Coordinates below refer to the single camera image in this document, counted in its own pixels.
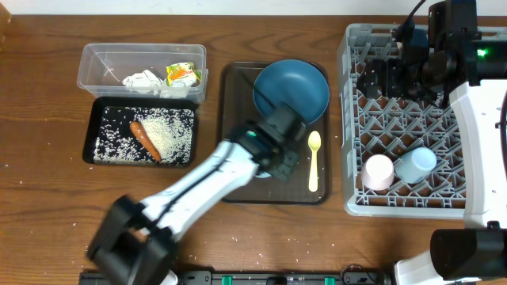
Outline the clear plastic bin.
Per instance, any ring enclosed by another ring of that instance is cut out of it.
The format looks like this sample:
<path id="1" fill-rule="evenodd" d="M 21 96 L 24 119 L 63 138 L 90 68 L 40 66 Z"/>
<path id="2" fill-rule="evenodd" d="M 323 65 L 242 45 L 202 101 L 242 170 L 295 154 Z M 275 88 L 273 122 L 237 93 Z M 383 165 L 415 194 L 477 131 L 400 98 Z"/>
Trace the clear plastic bin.
<path id="1" fill-rule="evenodd" d="M 122 81 L 127 76 L 149 70 L 163 80 L 163 87 L 168 86 L 166 67 L 183 62 L 194 63 L 202 80 L 189 87 L 187 97 L 181 100 L 200 104 L 206 97 L 208 70 L 206 49 L 199 44 L 87 44 L 82 52 L 77 85 L 95 97 L 160 97 L 159 94 L 128 91 Z"/>

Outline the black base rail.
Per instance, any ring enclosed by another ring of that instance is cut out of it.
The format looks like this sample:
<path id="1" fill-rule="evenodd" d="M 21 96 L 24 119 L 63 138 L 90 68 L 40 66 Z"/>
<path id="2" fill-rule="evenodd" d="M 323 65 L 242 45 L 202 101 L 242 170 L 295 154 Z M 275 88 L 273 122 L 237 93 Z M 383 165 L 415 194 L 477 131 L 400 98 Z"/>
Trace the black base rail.
<path id="1" fill-rule="evenodd" d="M 212 273 L 184 272 L 178 277 L 180 285 L 374 285 L 391 284 L 382 274 L 345 272 L 341 274 L 281 274 L 281 273 Z"/>

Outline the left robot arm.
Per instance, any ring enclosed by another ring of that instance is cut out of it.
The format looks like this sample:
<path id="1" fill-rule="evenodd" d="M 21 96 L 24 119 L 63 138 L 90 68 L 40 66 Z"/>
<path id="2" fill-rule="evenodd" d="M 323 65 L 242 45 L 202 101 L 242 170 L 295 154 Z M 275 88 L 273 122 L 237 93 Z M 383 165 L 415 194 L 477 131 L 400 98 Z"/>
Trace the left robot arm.
<path id="1" fill-rule="evenodd" d="M 112 284 L 176 284 L 177 243 L 224 196 L 258 173 L 288 176 L 304 123 L 245 123 L 231 130 L 201 165 L 162 192 L 109 208 L 87 257 Z"/>

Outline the white tissue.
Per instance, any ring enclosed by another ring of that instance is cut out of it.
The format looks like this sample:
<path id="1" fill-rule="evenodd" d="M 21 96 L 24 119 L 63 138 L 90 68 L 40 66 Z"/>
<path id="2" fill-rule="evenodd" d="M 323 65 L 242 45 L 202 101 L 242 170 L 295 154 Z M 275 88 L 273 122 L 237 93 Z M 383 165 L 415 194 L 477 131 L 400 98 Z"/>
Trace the white tissue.
<path id="1" fill-rule="evenodd" d="M 164 86 L 159 96 L 165 99 L 185 99 L 188 95 L 189 87 Z"/>

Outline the dark brown serving tray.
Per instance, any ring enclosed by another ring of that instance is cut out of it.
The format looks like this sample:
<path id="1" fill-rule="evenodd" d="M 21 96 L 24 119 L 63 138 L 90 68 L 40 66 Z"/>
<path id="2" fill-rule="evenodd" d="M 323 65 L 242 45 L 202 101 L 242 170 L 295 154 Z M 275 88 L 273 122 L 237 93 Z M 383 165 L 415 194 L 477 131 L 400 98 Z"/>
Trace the dark brown serving tray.
<path id="1" fill-rule="evenodd" d="M 254 104 L 253 91 L 257 76 L 271 63 L 233 62 L 221 75 L 220 107 L 217 139 L 223 139 L 233 127 L 247 120 L 259 120 L 262 114 Z M 326 77 L 325 69 L 316 66 Z M 259 204 L 307 204 L 323 203 L 332 192 L 332 159 L 330 154 L 329 109 L 307 127 L 298 150 L 299 162 L 288 180 L 275 177 L 253 178 L 247 185 L 238 188 L 223 198 L 227 203 Z M 322 145 L 318 150 L 318 190 L 308 188 L 311 167 L 311 150 L 307 145 L 309 134 L 318 131 Z"/>

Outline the pink cup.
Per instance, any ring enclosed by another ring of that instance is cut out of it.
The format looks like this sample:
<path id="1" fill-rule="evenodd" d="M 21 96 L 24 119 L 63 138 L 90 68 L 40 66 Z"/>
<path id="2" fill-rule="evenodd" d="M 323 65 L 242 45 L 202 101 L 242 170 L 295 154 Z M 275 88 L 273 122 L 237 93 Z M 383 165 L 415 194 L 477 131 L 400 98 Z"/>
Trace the pink cup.
<path id="1" fill-rule="evenodd" d="M 395 178 L 393 161 L 386 155 L 372 155 L 362 166 L 361 182 L 366 188 L 382 191 L 391 186 Z"/>

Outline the light blue rice bowl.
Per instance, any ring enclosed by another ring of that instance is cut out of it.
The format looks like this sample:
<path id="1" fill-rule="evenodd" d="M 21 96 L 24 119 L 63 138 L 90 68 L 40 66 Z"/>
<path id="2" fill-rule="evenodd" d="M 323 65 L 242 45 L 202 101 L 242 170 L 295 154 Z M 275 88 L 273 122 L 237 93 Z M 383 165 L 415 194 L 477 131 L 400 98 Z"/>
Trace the light blue rice bowl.
<path id="1" fill-rule="evenodd" d="M 270 178 L 271 176 L 272 175 L 270 173 L 267 173 L 265 171 L 259 171 L 255 174 L 255 177 L 259 179 Z"/>

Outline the grey dishwasher rack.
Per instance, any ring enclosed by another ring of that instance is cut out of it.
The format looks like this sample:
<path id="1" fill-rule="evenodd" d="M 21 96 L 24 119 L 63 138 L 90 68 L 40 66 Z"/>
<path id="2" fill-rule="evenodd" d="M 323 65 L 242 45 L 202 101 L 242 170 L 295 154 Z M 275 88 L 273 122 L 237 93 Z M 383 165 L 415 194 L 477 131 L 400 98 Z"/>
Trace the grey dishwasher rack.
<path id="1" fill-rule="evenodd" d="M 367 99 L 356 88 L 366 63 L 395 59 L 391 26 L 351 24 L 337 51 L 341 91 L 341 175 L 344 207 L 350 215 L 416 219 L 462 219 L 481 226 L 506 221 L 506 180 L 496 123 L 506 83 L 484 80 L 460 86 L 451 104 Z M 420 146 L 437 159 L 421 182 L 400 178 L 382 191 L 362 185 L 363 164 L 374 154 L 394 163 Z"/>

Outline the orange carrot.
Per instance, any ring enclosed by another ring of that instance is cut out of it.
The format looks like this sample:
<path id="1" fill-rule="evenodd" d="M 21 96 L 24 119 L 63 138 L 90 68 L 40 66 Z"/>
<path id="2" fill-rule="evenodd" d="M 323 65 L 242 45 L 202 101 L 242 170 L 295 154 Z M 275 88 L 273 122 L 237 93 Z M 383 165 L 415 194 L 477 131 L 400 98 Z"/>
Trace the orange carrot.
<path id="1" fill-rule="evenodd" d="M 143 145 L 143 147 L 150 153 L 156 162 L 162 161 L 162 156 L 147 136 L 143 125 L 140 122 L 134 121 L 130 123 L 130 129 L 136 139 Z"/>

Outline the black waste tray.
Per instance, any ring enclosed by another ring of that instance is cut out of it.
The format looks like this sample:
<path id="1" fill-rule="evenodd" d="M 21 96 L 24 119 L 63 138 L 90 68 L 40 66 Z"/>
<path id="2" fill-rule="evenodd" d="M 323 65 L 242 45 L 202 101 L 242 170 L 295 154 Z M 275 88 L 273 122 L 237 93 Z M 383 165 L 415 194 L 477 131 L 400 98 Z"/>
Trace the black waste tray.
<path id="1" fill-rule="evenodd" d="M 92 142 L 98 135 L 98 127 L 103 110 L 107 107 L 143 107 L 143 108 L 188 108 L 196 112 L 198 105 L 192 101 L 187 100 L 176 100 L 176 99 L 163 99 L 163 98 L 136 98 L 136 97 L 99 97 L 93 103 L 92 111 L 90 114 L 89 126 L 86 133 L 86 140 L 82 152 L 82 159 L 84 162 L 94 164 L 92 162 Z M 193 131 L 194 140 L 192 146 L 192 157 L 193 160 L 193 147 L 196 144 L 196 129 L 197 129 L 197 117 L 196 117 L 196 128 Z M 167 167 L 186 167 L 188 166 L 167 166 Z"/>

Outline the blue cup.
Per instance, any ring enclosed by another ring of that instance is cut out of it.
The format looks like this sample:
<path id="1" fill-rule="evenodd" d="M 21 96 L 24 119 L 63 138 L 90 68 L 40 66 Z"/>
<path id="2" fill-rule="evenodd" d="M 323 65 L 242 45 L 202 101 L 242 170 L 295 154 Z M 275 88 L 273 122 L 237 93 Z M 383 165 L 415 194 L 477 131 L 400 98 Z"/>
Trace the blue cup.
<path id="1" fill-rule="evenodd" d="M 400 157 L 396 175 L 407 184 L 423 181 L 436 167 L 436 155 L 426 147 L 418 147 Z"/>

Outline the white rice pile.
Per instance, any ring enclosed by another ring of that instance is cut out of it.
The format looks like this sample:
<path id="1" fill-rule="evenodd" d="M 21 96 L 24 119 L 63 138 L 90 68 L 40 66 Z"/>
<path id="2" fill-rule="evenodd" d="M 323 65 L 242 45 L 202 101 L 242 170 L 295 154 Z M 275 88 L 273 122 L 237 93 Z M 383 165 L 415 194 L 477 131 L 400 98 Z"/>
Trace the white rice pile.
<path id="1" fill-rule="evenodd" d="M 156 160 L 134 135 L 138 123 L 161 156 Z M 190 163 L 196 112 L 188 108 L 107 107 L 92 142 L 92 162 L 98 165 L 184 166 Z"/>

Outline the green yellow snack wrapper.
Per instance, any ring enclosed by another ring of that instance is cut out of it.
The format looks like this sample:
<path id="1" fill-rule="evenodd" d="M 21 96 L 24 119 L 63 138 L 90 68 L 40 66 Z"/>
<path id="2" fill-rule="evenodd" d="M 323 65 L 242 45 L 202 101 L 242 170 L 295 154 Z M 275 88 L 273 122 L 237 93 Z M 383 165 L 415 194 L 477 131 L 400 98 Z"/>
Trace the green yellow snack wrapper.
<path id="1" fill-rule="evenodd" d="M 174 63 L 166 67 L 166 84 L 170 87 L 192 87 L 201 80 L 201 72 L 192 62 Z"/>

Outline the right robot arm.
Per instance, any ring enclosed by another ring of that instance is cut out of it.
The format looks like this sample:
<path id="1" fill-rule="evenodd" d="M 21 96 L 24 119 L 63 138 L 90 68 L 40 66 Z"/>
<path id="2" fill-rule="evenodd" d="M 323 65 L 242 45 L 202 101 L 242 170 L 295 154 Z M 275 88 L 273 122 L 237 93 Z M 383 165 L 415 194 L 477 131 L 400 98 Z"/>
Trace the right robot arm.
<path id="1" fill-rule="evenodd" d="M 506 43 L 478 29 L 475 0 L 429 7 L 426 32 L 405 20 L 398 59 L 374 59 L 356 87 L 370 98 L 434 101 L 455 113 L 466 176 L 465 226 L 436 230 L 429 250 L 395 264 L 396 284 L 454 284 L 506 275 Z"/>

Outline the yellow plastic spoon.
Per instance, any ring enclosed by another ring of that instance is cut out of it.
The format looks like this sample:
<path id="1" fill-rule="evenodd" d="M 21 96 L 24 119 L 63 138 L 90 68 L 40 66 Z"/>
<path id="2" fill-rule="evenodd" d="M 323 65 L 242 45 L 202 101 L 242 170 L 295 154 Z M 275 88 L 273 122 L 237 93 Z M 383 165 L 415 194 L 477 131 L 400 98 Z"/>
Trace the yellow plastic spoon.
<path id="1" fill-rule="evenodd" d="M 318 131 L 312 131 L 308 137 L 308 147 L 311 150 L 311 167 L 309 172 L 308 188 L 311 192 L 318 190 L 318 150 L 322 145 Z"/>

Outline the blue plate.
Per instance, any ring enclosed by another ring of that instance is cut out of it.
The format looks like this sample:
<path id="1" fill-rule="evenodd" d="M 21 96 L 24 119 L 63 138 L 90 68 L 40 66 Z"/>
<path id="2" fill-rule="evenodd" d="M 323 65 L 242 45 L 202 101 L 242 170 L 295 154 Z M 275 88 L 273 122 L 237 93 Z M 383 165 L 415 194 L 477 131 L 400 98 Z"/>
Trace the blue plate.
<path id="1" fill-rule="evenodd" d="M 314 65 L 296 59 L 269 64 L 253 85 L 253 102 L 263 116 L 269 116 L 281 104 L 293 108 L 312 124 L 325 112 L 330 87 L 324 74 Z"/>

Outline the white napkin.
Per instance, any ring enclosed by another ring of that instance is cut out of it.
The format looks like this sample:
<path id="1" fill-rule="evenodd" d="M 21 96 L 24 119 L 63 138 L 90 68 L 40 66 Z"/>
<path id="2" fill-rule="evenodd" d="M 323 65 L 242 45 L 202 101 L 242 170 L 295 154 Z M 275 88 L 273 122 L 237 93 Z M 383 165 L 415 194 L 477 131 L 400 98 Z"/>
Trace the white napkin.
<path id="1" fill-rule="evenodd" d="M 136 91 L 141 94 L 153 93 L 158 95 L 163 87 L 163 80 L 151 71 L 144 70 L 140 73 L 127 76 L 122 81 L 122 84 L 131 92 Z"/>

